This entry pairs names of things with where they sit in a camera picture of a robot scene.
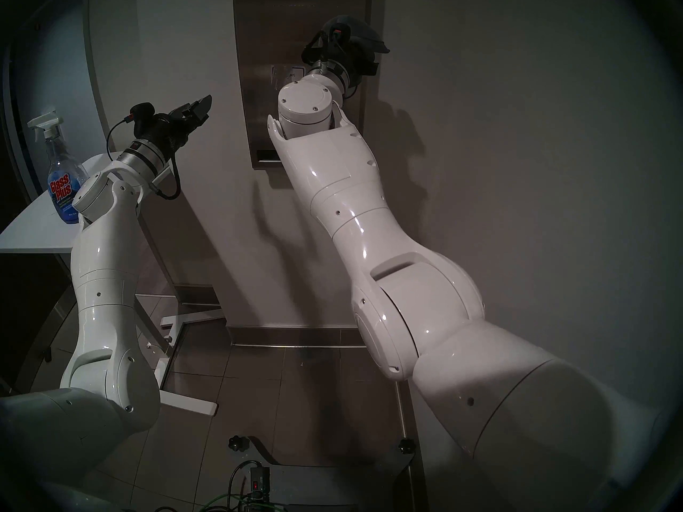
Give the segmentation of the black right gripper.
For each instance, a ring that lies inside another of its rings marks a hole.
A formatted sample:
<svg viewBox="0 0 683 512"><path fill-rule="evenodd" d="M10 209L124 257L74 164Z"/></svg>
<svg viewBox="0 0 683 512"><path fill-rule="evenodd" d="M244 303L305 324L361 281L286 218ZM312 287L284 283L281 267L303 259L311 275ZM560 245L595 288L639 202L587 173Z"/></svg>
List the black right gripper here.
<svg viewBox="0 0 683 512"><path fill-rule="evenodd" d="M323 38L320 73L343 85L358 85L363 77L376 75L380 40L370 38Z"/></svg>

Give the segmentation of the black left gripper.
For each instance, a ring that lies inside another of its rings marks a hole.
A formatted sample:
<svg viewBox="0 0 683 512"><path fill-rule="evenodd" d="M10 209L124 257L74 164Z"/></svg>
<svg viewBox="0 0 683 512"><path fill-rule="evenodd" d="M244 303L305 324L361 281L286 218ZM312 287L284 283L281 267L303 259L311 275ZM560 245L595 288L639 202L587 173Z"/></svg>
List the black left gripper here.
<svg viewBox="0 0 683 512"><path fill-rule="evenodd" d="M154 114L145 127L145 140L163 154L175 153L187 143L192 129L208 119L211 106L212 95L209 94L193 104L182 105L179 119L164 113Z"/></svg>

